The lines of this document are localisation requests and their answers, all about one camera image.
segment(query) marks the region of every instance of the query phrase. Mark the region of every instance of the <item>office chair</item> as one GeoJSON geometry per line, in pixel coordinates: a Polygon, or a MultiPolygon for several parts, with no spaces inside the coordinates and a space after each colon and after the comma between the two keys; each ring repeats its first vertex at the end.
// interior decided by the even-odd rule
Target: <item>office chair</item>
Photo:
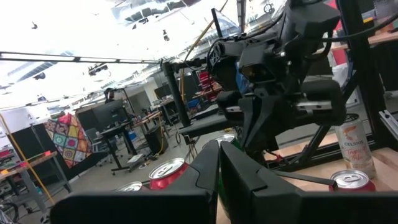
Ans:
{"type": "MultiPolygon", "coordinates": [[[[93,147],[93,153],[108,153],[110,148],[104,141],[95,142],[94,139],[97,138],[97,129],[91,128],[89,130],[85,130],[88,139],[91,141],[91,146],[93,147]]],[[[110,139],[110,143],[116,145],[116,139],[110,139]]],[[[108,153],[108,156],[105,159],[100,160],[95,166],[102,166],[105,162],[112,163],[112,156],[108,153]]]]}

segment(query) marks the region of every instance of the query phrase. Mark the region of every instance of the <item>can label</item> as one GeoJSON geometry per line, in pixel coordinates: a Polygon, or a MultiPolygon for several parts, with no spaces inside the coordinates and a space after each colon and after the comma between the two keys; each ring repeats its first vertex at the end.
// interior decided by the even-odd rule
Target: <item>can label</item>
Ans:
{"type": "Polygon", "coordinates": [[[373,178],[376,170],[362,121],[358,118],[337,127],[336,135],[347,169],[360,170],[373,178]]]}

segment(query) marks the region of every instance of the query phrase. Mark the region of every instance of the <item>floor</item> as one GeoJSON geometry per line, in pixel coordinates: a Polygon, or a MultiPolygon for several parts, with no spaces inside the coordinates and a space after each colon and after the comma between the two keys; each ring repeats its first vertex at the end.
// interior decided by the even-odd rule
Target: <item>floor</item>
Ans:
{"type": "MultiPolygon", "coordinates": [[[[387,101],[387,107],[390,112],[398,111],[398,98],[391,98],[387,101]]],[[[362,120],[365,120],[364,127],[367,133],[370,132],[369,123],[366,122],[366,112],[363,106],[355,106],[348,110],[350,113],[358,113],[362,120]]],[[[318,126],[315,124],[310,124],[295,128],[293,130],[286,131],[285,133],[277,136],[277,141],[280,148],[285,148],[289,146],[294,146],[299,143],[306,142],[311,139],[312,135],[317,130],[318,126]]],[[[170,139],[168,139],[169,147],[163,155],[159,157],[157,161],[151,162],[147,167],[143,169],[135,168],[131,173],[125,171],[119,171],[115,176],[111,174],[111,169],[116,167],[113,164],[105,164],[102,167],[93,167],[87,173],[80,176],[80,178],[74,180],[71,185],[74,192],[87,192],[87,191],[100,191],[100,190],[114,190],[124,184],[128,184],[132,181],[145,181],[148,180],[149,172],[162,162],[176,157],[185,157],[188,152],[188,147],[185,145],[183,139],[181,144],[177,144],[175,139],[176,130],[174,128],[170,129],[170,139]]],[[[206,134],[201,136],[197,142],[196,148],[198,151],[201,150],[202,146],[206,144],[209,140],[214,139],[218,136],[224,134],[223,131],[218,131],[215,133],[206,134]]],[[[121,147],[119,152],[125,156],[121,158],[121,163],[125,164],[127,162],[127,150],[121,147]]],[[[59,193],[53,196],[54,201],[59,201],[67,196],[66,190],[61,190],[59,193]]],[[[31,202],[30,206],[36,208],[35,203],[31,202]]],[[[33,213],[30,215],[26,214],[23,207],[19,209],[19,214],[21,219],[19,223],[22,224],[39,224],[42,214],[40,212],[33,213]]]]}

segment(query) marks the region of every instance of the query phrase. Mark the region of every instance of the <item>patchwork blanket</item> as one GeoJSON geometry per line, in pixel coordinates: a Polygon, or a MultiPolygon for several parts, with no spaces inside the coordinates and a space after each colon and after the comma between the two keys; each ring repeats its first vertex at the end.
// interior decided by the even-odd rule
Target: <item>patchwork blanket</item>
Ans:
{"type": "Polygon", "coordinates": [[[50,119],[44,125],[69,168],[92,153],[91,142],[74,115],[66,114],[57,119],[50,119]]]}

